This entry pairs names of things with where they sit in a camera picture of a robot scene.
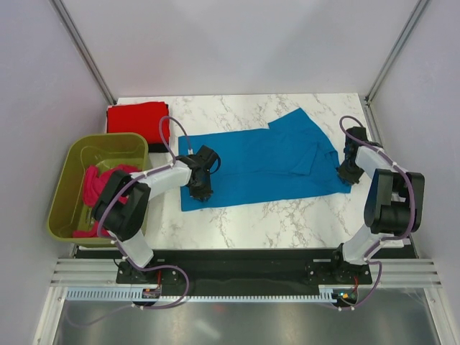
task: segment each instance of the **white marble countertop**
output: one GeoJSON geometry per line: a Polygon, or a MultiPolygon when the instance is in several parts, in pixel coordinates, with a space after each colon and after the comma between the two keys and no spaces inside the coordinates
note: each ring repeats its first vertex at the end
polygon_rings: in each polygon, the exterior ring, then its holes
{"type": "MultiPolygon", "coordinates": [[[[343,115],[366,123],[355,93],[120,98],[118,104],[164,101],[189,135],[268,128],[267,123],[302,108],[319,125],[344,159],[343,115]]],[[[172,126],[170,144],[178,152],[180,128],[172,126]]],[[[170,157],[150,154],[154,167],[170,157]]],[[[364,174],[350,194],[275,201],[199,211],[180,210],[179,188],[149,203],[147,242],[153,249],[256,249],[337,247],[364,223],[370,186],[364,174]]]]}

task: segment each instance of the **pink cloth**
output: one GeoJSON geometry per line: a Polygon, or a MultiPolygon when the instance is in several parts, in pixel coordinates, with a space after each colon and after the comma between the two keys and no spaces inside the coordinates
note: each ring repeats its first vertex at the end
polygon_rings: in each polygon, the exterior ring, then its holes
{"type": "MultiPolygon", "coordinates": [[[[99,170],[94,165],[91,165],[85,172],[85,178],[83,180],[83,203],[89,207],[94,207],[96,202],[99,199],[102,190],[106,186],[107,182],[109,181],[110,176],[115,170],[123,170],[126,173],[136,173],[139,171],[136,167],[132,167],[131,165],[119,165],[114,169],[107,170],[103,172],[101,176],[98,177],[99,170]]],[[[121,203],[127,203],[127,197],[120,197],[119,201],[121,203]]],[[[75,230],[72,233],[72,236],[75,238],[88,238],[88,237],[97,237],[97,228],[98,222],[94,222],[93,228],[90,231],[84,230],[75,230]]],[[[102,229],[102,234],[108,236],[109,233],[107,230],[102,229]]]]}
{"type": "MultiPolygon", "coordinates": [[[[136,173],[139,171],[136,167],[131,165],[119,165],[114,169],[107,170],[103,172],[101,176],[98,177],[99,170],[94,165],[91,165],[85,173],[85,179],[83,181],[83,202],[89,207],[94,207],[97,200],[99,199],[102,190],[109,181],[110,176],[115,170],[123,170],[126,173],[136,173]]],[[[121,197],[119,199],[122,203],[126,203],[127,198],[121,197]]]]}

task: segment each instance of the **red cloth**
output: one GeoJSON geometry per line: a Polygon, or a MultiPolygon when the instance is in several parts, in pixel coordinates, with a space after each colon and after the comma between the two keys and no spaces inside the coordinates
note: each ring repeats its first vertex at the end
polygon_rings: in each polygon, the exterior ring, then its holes
{"type": "MultiPolygon", "coordinates": [[[[126,173],[136,173],[139,171],[136,167],[131,165],[119,165],[114,169],[107,170],[103,172],[101,176],[98,177],[99,170],[94,165],[91,165],[85,172],[85,178],[83,180],[83,203],[89,207],[94,207],[97,200],[99,199],[102,190],[109,181],[110,176],[115,170],[123,170],[126,173]]],[[[121,203],[126,203],[128,200],[127,197],[120,197],[119,201],[121,203]]],[[[93,228],[90,231],[84,230],[75,230],[72,233],[72,236],[75,238],[86,238],[86,237],[97,237],[97,228],[98,222],[94,222],[93,228]]],[[[102,234],[108,236],[109,233],[107,230],[102,229],[102,234]]]]}
{"type": "MultiPolygon", "coordinates": [[[[107,110],[107,133],[134,132],[142,135],[148,144],[162,144],[158,125],[169,115],[165,102],[147,102],[123,106],[111,106],[107,110]]],[[[170,120],[162,123],[166,141],[170,140],[170,120]]]]}

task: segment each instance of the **olive green basket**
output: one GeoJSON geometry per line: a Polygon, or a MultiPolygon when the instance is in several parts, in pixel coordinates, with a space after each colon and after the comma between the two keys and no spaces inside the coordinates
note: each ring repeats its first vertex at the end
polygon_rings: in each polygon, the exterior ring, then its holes
{"type": "MultiPolygon", "coordinates": [[[[98,237],[73,238],[75,230],[89,231],[94,219],[91,208],[83,203],[83,178],[90,165],[99,174],[120,164],[133,165],[140,170],[151,168],[147,142],[135,133],[90,135],[79,139],[69,150],[52,200],[48,230],[58,241],[85,247],[109,247],[110,241],[98,237]]],[[[147,214],[142,230],[145,233],[147,214]]]]}

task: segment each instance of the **white wall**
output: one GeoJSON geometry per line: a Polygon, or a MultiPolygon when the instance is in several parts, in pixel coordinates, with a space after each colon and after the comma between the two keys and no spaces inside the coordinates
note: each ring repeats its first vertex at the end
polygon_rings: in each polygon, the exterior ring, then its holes
{"type": "Polygon", "coordinates": [[[0,334],[30,344],[56,258],[45,219],[70,144],[106,107],[47,0],[0,10],[0,334]]]}
{"type": "Polygon", "coordinates": [[[387,150],[425,175],[415,236],[435,259],[460,322],[460,2],[436,0],[415,28],[374,102],[387,150]]]}
{"type": "Polygon", "coordinates": [[[115,98],[365,94],[416,0],[63,0],[115,98]]]}

